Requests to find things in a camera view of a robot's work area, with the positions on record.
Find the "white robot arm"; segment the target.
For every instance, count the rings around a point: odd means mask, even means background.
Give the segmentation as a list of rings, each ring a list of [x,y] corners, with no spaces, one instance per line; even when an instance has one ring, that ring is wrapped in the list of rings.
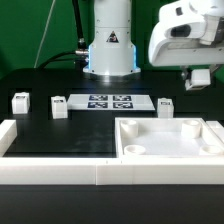
[[[110,82],[140,71],[131,42],[132,0],[94,0],[89,77]],[[200,90],[224,65],[224,0],[177,0],[162,6],[148,47],[152,66],[179,66],[187,90]]]

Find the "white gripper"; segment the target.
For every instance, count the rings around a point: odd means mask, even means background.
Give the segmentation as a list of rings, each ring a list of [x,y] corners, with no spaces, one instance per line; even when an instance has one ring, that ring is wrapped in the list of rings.
[[[210,77],[213,77],[224,64],[224,41],[208,46],[198,39],[166,38],[164,31],[155,27],[149,42],[148,58],[155,67],[182,66],[181,77],[188,90],[191,71],[186,66],[210,65]]]

